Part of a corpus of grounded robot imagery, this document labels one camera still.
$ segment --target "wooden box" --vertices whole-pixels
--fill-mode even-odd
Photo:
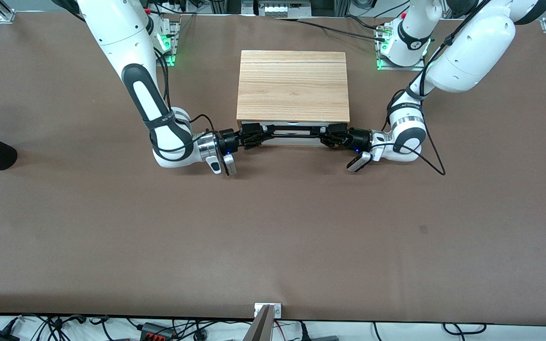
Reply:
[[[345,53],[242,51],[237,121],[276,126],[349,123]],[[306,138],[275,138],[266,144],[320,145],[318,139]]]

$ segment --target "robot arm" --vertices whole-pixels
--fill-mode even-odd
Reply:
[[[428,39],[433,30],[430,24],[431,14],[436,13],[432,9],[436,6],[435,0],[416,1],[423,7],[418,10],[418,16],[422,17],[426,24],[420,27],[430,27],[426,36]],[[408,18],[414,18],[410,16],[415,7],[414,3],[415,1],[412,2],[404,19],[406,22]],[[468,11],[475,9],[472,5],[469,6],[471,7]],[[349,164],[347,168],[350,171],[358,171],[368,162],[379,161],[381,158],[397,162],[416,160],[418,158],[416,153],[420,153],[427,136],[422,101],[436,87],[443,91],[460,93],[476,86],[513,41],[515,24],[526,24],[539,17],[546,9],[546,0],[490,0],[482,6],[464,23],[457,35],[447,41],[448,47],[443,53],[435,59],[446,44],[433,54],[432,61],[408,87],[391,99],[387,107],[387,123],[391,130],[389,132],[370,130],[371,148],[368,152],[362,152]],[[423,17],[423,13],[428,14],[426,18]],[[412,52],[407,45],[400,45],[400,42],[401,39],[395,41],[394,51],[399,51],[400,47],[404,48],[404,52],[408,51],[404,56],[412,58],[411,61],[414,63],[418,62],[422,51],[420,54]]]
[[[154,42],[159,41],[161,18],[147,15],[137,0],[78,0],[78,4],[149,129],[158,164],[176,168],[206,161],[214,173],[221,173],[214,132],[193,136],[189,115],[168,108],[159,92],[154,47],[162,48]]]

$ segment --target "brown tabletop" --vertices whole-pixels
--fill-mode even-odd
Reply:
[[[173,105],[236,128],[244,49],[345,52],[362,128],[414,77],[377,71],[365,39],[196,17]],[[546,34],[518,27],[481,84],[424,108],[445,177],[422,160],[347,173],[354,153],[316,147],[239,151],[230,179],[163,169],[88,28],[19,13],[0,26],[0,139],[19,153],[0,172],[0,312],[250,317],[281,302],[286,319],[546,324]]]

